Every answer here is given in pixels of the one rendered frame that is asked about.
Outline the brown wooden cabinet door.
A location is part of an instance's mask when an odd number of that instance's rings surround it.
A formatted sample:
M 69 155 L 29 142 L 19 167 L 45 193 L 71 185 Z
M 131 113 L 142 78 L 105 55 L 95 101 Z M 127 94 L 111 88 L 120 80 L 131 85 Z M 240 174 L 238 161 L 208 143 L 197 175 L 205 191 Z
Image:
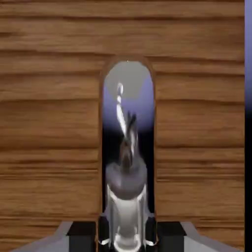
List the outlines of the brown wooden cabinet door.
M 101 79 L 154 76 L 158 220 L 244 248 L 244 1 L 0 0 L 0 252 L 101 210 Z

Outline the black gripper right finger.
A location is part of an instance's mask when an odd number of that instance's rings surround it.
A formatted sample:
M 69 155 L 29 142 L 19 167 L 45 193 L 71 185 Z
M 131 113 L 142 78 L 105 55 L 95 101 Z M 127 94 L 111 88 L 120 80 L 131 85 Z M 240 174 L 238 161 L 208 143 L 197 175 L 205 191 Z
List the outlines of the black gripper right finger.
M 158 222 L 157 237 L 157 252 L 242 252 L 200 235 L 187 221 Z

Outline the curved shiny metal handle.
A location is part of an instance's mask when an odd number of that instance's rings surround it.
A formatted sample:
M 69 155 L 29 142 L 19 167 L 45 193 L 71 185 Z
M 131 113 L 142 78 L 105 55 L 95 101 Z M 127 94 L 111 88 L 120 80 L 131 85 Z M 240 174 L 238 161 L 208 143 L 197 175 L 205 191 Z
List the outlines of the curved shiny metal handle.
M 101 188 L 98 252 L 155 249 L 155 96 L 141 57 L 115 56 L 101 81 Z

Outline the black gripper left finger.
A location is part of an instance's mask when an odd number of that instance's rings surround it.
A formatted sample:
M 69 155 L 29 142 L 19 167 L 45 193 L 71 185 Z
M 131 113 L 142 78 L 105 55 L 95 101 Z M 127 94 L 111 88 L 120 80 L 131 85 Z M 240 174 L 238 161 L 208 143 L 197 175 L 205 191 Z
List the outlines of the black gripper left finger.
M 53 235 L 10 252 L 96 252 L 94 221 L 63 221 Z

